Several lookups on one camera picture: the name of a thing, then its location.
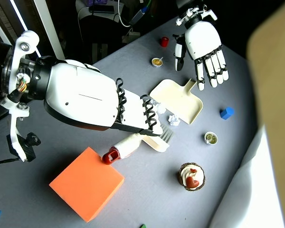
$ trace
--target robotic hand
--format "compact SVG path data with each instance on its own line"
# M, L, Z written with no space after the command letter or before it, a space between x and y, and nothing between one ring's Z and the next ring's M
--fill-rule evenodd
M180 1L182 7L178 7L183 10L184 0ZM217 87L218 83L222 84L229 78L219 34L211 23L203 21L207 16L211 16L213 20L218 19L212 10L207 10L206 5L203 5L202 10L199 7L187 9L176 20L178 26L185 22L185 34L173 35L176 38L175 70L182 69L187 49L195 63L199 90L205 88L203 66L212 87Z
M5 45L6 58L0 62L1 91L5 94L0 105L9 111L9 150L18 159L32 161L32 146L40 144L33 133L24 139L16 128L18 118L29 116L29 107L19 102L24 94L32 100L44 100L47 112L73 126L100 131L114 128L150 136L162 134L157 113L146 95L139 97L121 87L121 78L115 82L99 69L75 60L25 59L26 54L36 50L38 42L35 32L25 31L16 40L13 53L12 47Z

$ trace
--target dustpan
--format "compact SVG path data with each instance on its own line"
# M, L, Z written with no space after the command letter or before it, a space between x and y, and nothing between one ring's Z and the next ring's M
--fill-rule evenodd
M191 79L185 86L165 79L150 93L150 97L162 103L170 112L177 115L187 124L192 124L203 109L202 101L191 93L196 82Z

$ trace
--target orange cube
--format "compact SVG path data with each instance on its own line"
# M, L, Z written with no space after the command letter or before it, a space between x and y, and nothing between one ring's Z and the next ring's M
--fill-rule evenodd
M86 222L94 219L124 177L90 147L49 185Z

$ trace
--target chocolate cupcake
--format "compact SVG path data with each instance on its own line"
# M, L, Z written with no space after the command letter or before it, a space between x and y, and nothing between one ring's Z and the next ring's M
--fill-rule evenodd
M197 191L205 184L204 170L196 163L185 163L180 167L179 183L188 191Z

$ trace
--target white frosting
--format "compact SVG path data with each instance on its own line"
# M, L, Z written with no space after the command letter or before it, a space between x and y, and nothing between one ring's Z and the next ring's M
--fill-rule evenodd
M192 173L190 169L194 169L197 172ZM184 186L186 186L187 177L192 177L194 181L199 181L199 185L196 188L201 186L204 182L204 171L199 166L187 165L185 168L182 169L180 174L181 174L182 183L184 184Z

